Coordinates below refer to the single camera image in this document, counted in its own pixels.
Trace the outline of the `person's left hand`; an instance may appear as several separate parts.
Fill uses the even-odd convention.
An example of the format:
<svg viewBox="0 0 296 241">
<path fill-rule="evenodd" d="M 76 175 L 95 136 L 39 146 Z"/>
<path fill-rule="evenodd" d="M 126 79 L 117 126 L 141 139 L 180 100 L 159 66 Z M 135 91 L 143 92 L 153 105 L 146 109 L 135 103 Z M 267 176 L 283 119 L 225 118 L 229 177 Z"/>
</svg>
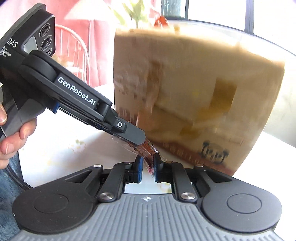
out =
<svg viewBox="0 0 296 241">
<path fill-rule="evenodd" d="M 19 132 L 1 141 L 1 169 L 8 166 L 10 159 L 25 145 L 27 138 L 35 132 L 36 127 L 37 118 L 34 118 L 23 124 Z"/>
</svg>

